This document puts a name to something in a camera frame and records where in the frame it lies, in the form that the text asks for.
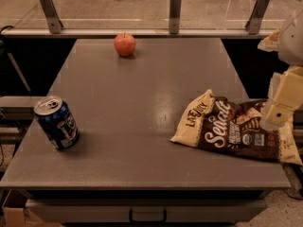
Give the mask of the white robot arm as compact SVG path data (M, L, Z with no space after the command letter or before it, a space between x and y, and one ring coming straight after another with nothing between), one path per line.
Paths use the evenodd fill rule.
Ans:
M276 51L281 61L289 64L283 73L274 73L268 89L260 125L276 130L293 118L303 104L303 8L296 9L284 22L258 44L258 49Z

